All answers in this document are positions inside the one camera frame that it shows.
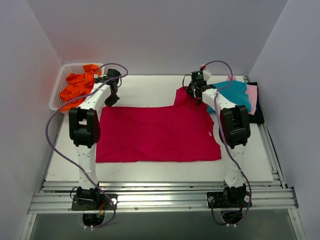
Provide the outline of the crimson red t-shirt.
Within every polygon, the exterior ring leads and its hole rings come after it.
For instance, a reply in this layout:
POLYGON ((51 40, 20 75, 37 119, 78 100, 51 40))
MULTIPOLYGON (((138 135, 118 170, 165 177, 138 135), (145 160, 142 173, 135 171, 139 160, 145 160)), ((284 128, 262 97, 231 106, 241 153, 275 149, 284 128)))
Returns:
POLYGON ((164 107, 104 107, 97 163, 196 162, 222 158, 207 105, 181 87, 164 107))

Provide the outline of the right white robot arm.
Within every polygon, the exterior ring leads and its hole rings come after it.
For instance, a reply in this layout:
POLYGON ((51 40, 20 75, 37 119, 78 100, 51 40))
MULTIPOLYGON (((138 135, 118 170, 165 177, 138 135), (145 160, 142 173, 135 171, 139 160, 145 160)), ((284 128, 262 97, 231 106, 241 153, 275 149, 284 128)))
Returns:
POLYGON ((246 106, 229 101, 215 86, 207 84, 211 75, 206 69, 191 72, 186 92, 216 113, 217 132, 228 154, 222 200, 225 205, 232 207, 240 201, 240 196, 247 195, 243 168, 244 153, 251 136, 249 115, 246 106))

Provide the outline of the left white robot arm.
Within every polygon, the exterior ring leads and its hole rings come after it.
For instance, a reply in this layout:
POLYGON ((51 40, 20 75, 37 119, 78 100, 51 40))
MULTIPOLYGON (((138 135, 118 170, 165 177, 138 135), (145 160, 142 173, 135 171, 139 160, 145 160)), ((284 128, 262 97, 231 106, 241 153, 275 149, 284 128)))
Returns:
POLYGON ((112 68, 101 76, 95 74, 91 95, 68 111, 69 136, 75 145, 79 165, 76 195, 90 210, 97 209, 101 203, 96 174, 96 147, 101 137, 100 111, 119 100, 117 92, 121 77, 121 73, 112 68))

